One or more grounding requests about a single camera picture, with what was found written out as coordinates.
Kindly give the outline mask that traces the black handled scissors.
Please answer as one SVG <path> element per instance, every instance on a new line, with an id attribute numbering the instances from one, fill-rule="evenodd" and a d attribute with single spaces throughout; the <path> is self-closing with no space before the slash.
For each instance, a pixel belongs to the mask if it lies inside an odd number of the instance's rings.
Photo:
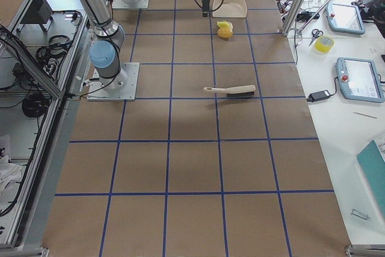
<path id="1" fill-rule="evenodd" d="M 309 43 L 309 46 L 320 36 L 323 36 L 324 35 L 324 32 L 320 29 L 313 29 L 312 30 L 312 39 Z"/>

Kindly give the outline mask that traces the yellow tape roll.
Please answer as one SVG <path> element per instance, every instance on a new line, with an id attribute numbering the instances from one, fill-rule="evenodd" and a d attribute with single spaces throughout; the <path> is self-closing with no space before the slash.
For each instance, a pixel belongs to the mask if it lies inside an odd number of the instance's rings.
<path id="1" fill-rule="evenodd" d="M 316 39 L 314 48 L 318 52 L 328 53 L 334 46 L 334 40 L 330 36 L 320 36 Z"/>

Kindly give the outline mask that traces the brown potato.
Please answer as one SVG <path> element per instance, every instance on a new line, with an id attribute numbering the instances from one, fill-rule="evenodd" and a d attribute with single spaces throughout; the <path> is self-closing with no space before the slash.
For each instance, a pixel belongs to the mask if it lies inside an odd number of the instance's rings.
<path id="1" fill-rule="evenodd" d="M 233 30 L 231 28 L 219 28 L 217 35 L 222 39 L 229 39 L 233 36 Z"/>

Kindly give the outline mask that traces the beige hand brush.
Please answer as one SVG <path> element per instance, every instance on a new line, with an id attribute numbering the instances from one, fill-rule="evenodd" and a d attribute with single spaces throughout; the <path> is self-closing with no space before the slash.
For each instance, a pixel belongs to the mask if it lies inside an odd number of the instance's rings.
<path id="1" fill-rule="evenodd" d="M 249 98 L 254 96 L 255 85 L 242 85 L 228 88 L 204 87 L 203 91 L 208 93 L 225 94 L 228 98 Z"/>

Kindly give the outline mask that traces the black power adapter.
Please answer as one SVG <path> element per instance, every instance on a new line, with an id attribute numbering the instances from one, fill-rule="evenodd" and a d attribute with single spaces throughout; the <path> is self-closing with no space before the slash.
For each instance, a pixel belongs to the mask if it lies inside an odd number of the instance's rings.
<path id="1" fill-rule="evenodd" d="M 316 91 L 308 95 L 307 101 L 308 102 L 319 102 L 319 101 L 324 101 L 327 100 L 331 97 L 331 94 L 329 93 L 328 90 L 321 90 L 321 91 Z"/>

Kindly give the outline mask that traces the near teach pendant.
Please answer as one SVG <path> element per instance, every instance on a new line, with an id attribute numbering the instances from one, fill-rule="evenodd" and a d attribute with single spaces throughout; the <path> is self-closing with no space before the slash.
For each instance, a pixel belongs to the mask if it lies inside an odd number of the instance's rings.
<path id="1" fill-rule="evenodd" d="M 336 72 L 340 92 L 345 99 L 384 103 L 377 68 L 372 60 L 339 57 Z"/>

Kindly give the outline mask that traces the teach pendant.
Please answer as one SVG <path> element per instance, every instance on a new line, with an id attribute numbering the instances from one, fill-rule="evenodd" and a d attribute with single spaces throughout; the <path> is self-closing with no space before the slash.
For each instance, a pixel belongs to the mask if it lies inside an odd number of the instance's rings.
<path id="1" fill-rule="evenodd" d="M 377 68 L 372 60 L 339 57 L 336 72 L 340 92 L 345 99 L 384 103 Z"/>
<path id="2" fill-rule="evenodd" d="M 363 35 L 366 30 L 355 5 L 329 3 L 326 7 L 327 22 L 334 32 Z"/>

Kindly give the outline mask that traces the teal notebook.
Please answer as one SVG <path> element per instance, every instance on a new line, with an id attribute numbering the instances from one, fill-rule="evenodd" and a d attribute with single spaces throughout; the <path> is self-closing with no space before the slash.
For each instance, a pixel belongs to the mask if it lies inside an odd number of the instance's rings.
<path id="1" fill-rule="evenodd" d="M 384 203 L 384 160 L 374 140 L 357 155 L 357 160 L 377 202 Z"/>

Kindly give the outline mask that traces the yellow green sponge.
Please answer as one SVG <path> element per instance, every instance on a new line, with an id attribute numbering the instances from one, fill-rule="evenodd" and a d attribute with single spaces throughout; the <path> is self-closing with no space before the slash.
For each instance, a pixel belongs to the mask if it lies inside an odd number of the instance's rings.
<path id="1" fill-rule="evenodd" d="M 219 29 L 233 29 L 232 23 L 226 20 L 217 21 L 217 27 Z"/>

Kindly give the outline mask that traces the far teach pendant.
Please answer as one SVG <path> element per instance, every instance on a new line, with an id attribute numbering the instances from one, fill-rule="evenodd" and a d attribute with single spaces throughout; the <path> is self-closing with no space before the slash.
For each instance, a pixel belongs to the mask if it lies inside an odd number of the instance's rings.
<path id="1" fill-rule="evenodd" d="M 355 5 L 329 3 L 326 7 L 327 22 L 334 32 L 363 35 L 366 30 Z"/>

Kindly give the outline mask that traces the beige plastic dustpan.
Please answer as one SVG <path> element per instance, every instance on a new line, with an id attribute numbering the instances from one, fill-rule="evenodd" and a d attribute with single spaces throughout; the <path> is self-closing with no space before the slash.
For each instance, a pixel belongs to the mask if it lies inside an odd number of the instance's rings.
<path id="1" fill-rule="evenodd" d="M 246 18 L 247 4 L 245 0 L 214 0 L 212 17 Z"/>

